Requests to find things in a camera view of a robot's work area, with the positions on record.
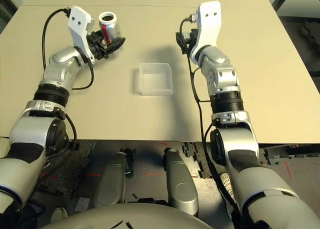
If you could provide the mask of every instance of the gray floor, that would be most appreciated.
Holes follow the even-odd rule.
[[[98,141],[90,155],[89,165],[83,172],[75,197],[66,199],[37,192],[35,199],[47,206],[47,212],[38,220],[39,226],[50,222],[55,207],[64,206],[70,215],[75,212],[79,197],[93,198],[103,167],[120,149],[134,149],[134,177],[126,180],[125,201],[135,202],[137,198],[167,200],[166,172],[163,168],[163,154],[166,147],[179,150],[181,142],[176,141]],[[232,229],[223,199],[216,184],[210,178],[199,177],[199,165],[193,157],[180,155],[187,164],[195,182],[199,197],[199,218],[215,229]],[[320,217],[320,158],[292,158],[272,166],[274,169]]]

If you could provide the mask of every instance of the floor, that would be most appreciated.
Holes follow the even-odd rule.
[[[320,56],[299,36],[299,23],[284,22],[284,27],[297,47],[308,70],[320,69]],[[313,79],[320,90],[320,79]],[[38,227],[50,222],[52,211],[57,206],[67,208],[69,215],[77,213],[75,206],[79,197],[92,199],[99,183],[104,165],[120,149],[135,149],[134,177],[126,180],[125,201],[133,202],[137,198],[167,200],[166,172],[163,168],[163,155],[167,147],[182,149],[182,142],[176,141],[98,141],[89,155],[89,163],[73,198],[64,198],[36,192],[35,199],[41,200],[47,207],[46,213],[38,218]],[[199,218],[215,229],[232,229],[223,199],[214,181],[202,179],[199,165],[192,157],[180,155],[187,164],[194,179],[199,197]],[[304,157],[284,159],[283,163],[272,166],[311,209],[320,217],[320,158]]]

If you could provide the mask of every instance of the red tape mark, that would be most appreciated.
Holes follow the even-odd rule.
[[[288,163],[287,163],[286,161],[284,162],[284,165],[285,165],[285,167],[286,167],[286,170],[288,171],[289,177],[292,178],[292,174],[291,174],[289,165],[288,165]]]
[[[101,173],[85,173],[85,177],[101,177]]]
[[[46,175],[46,174],[47,174],[46,172],[41,172],[41,173],[40,173],[40,176],[44,176],[44,175]],[[50,175],[49,177],[52,178],[52,179],[54,179],[54,180],[58,179],[58,177],[55,176],[55,175]]]

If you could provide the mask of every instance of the beige table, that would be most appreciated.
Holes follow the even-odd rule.
[[[43,73],[41,34],[46,18],[58,8],[77,5],[95,18],[104,11],[115,12],[126,37],[122,53],[96,63],[93,86],[69,97],[67,110],[78,137],[200,141],[198,107],[175,32],[204,1],[213,0],[27,0],[0,35],[0,136],[9,135],[37,90]],[[269,1],[219,1],[222,28],[217,43],[237,68],[244,107],[258,141],[319,143],[319,93]],[[47,31],[47,58],[71,44],[67,18],[57,15]],[[139,63],[147,62],[171,65],[172,96],[139,95]],[[89,69],[84,69],[75,86],[89,80]],[[200,71],[195,80],[200,98],[208,99]],[[205,127],[211,113],[210,105],[203,105]]]

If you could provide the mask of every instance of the black cable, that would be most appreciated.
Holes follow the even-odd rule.
[[[72,148],[69,152],[69,154],[53,169],[51,169],[47,174],[45,174],[43,177],[39,178],[38,182],[36,183],[35,187],[39,186],[45,179],[47,179],[49,176],[51,176],[53,173],[55,173],[58,169],[61,168],[61,166],[66,163],[66,161],[71,157],[73,151],[76,148],[77,145],[77,131],[76,131],[76,127],[74,125],[74,123],[72,122],[71,118],[69,117],[68,114],[65,114],[65,118],[68,120],[68,122],[70,123],[70,126],[72,128],[73,131],[73,145]]]
[[[90,72],[91,72],[91,81],[90,81],[90,83],[87,86],[84,86],[84,87],[72,88],[73,91],[87,89],[87,88],[91,87],[91,85],[94,83],[94,79],[95,79],[94,66],[92,65],[92,63],[91,63],[91,61],[89,59],[88,59],[88,65],[89,65]]]
[[[188,66],[189,66],[189,74],[190,74],[190,80],[191,80],[191,88],[192,88],[192,92],[193,92],[193,97],[196,101],[196,104],[198,105],[199,108],[199,117],[200,117],[200,130],[201,130],[201,140],[202,140],[202,146],[203,146],[203,150],[204,150],[204,156],[206,159],[206,162],[208,164],[210,173],[218,187],[218,189],[221,191],[222,195],[226,198],[226,200],[233,206],[234,210],[239,210],[237,207],[237,204],[235,203],[235,201],[232,199],[232,197],[230,196],[230,194],[228,193],[227,189],[225,188],[224,184],[221,181],[221,178],[219,176],[219,173],[215,167],[215,165],[213,164],[213,162],[211,161],[211,158],[207,152],[207,146],[206,146],[206,139],[207,139],[207,135],[212,127],[212,124],[209,126],[209,128],[206,130],[205,134],[204,134],[204,127],[203,127],[203,117],[202,117],[202,109],[200,106],[200,102],[205,102],[205,101],[201,101],[197,95],[197,91],[196,91],[196,87],[195,87],[195,83],[194,83],[194,78],[195,78],[195,72],[199,69],[197,68],[194,72],[192,72],[191,69],[191,63],[190,63],[190,53],[187,47],[187,43],[186,40],[183,36],[182,33],[182,27],[183,24],[185,22],[191,22],[191,17],[187,17],[185,19],[182,20],[182,22],[180,23],[180,27],[179,27],[179,33],[180,33],[180,37],[181,40],[183,41],[183,47],[182,51],[186,52],[186,58],[188,61]]]
[[[43,70],[46,69],[47,65],[46,65],[46,54],[45,54],[45,40],[46,40],[46,32],[47,32],[47,27],[48,24],[51,20],[51,18],[53,18],[56,14],[63,12],[65,9],[58,9],[55,10],[54,12],[52,12],[48,18],[46,19],[44,26],[43,26],[43,31],[42,31],[42,42],[41,42],[41,48],[42,48],[42,64],[43,64]]]
[[[37,212],[37,213],[34,213],[32,215],[26,216],[24,218],[21,218],[21,220],[19,222],[20,224],[25,223],[25,222],[27,222],[29,220],[34,219],[34,218],[38,218],[38,217],[42,216],[46,212],[46,207],[44,205],[42,205],[40,202],[38,202],[37,200],[35,200],[35,199],[29,199],[27,201],[27,204],[36,206],[37,208],[40,209],[40,211]]]

